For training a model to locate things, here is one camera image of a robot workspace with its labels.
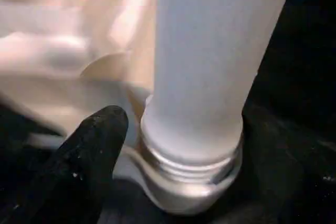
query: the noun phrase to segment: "white tube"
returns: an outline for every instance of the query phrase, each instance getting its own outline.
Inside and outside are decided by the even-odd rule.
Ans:
[[[157,0],[147,146],[183,165],[233,155],[241,111],[285,0]]]

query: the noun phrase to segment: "metal threads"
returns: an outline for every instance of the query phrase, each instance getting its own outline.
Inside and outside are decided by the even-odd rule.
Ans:
[[[141,155],[162,176],[176,182],[188,184],[216,184],[224,179],[235,166],[239,148],[231,157],[218,163],[191,166],[168,160],[153,148],[148,147],[143,141],[139,145]]]

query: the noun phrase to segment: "metal base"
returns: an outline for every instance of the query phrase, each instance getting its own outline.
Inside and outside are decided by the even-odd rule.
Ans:
[[[140,169],[151,200],[162,210],[179,215],[207,210],[232,184],[242,164],[241,146],[231,158],[197,167],[170,162],[143,141],[139,151],[124,147],[122,153]]]

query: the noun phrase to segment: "white cylinder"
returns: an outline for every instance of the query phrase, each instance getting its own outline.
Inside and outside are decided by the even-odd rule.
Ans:
[[[285,0],[157,0],[145,144],[183,165],[239,145],[241,111]]]

